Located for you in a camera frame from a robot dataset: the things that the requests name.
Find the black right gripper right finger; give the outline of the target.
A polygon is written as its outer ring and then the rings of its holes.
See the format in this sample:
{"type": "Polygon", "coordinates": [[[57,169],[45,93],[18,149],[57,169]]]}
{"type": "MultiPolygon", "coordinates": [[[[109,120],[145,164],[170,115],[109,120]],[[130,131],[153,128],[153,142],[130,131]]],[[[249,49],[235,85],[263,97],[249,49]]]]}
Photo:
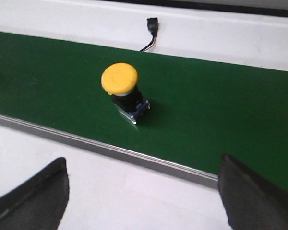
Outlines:
{"type": "Polygon", "coordinates": [[[288,192],[232,155],[221,158],[218,191],[233,230],[288,230],[288,192]]]}

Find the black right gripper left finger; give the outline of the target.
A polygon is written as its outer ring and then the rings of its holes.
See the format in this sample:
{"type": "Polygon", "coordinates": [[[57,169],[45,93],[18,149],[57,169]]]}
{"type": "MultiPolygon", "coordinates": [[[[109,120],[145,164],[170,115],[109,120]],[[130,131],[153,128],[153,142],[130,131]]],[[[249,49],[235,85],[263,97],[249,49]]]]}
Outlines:
{"type": "Polygon", "coordinates": [[[0,230],[56,230],[68,201],[66,160],[60,157],[0,197],[0,230]]]}

